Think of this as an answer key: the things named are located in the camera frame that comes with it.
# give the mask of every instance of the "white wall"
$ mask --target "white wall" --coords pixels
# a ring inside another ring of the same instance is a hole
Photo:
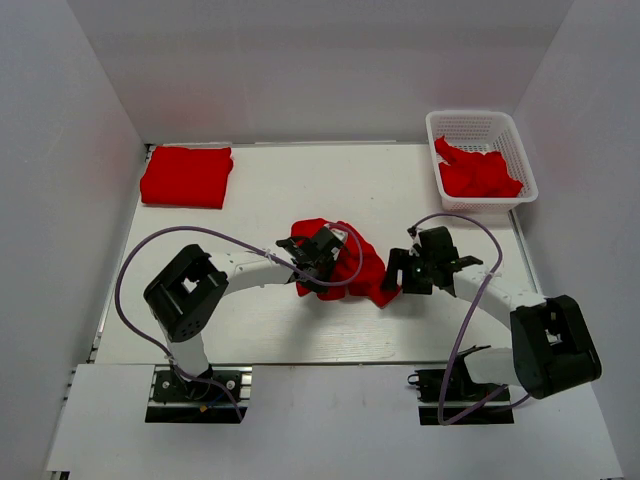
[[[426,139],[513,112],[571,0],[69,0],[146,142]]]
[[[39,478],[143,145],[64,0],[0,2],[0,476]]]
[[[515,114],[540,197],[518,213],[544,292],[580,302],[594,384],[627,478],[640,478],[640,4],[579,0]]]

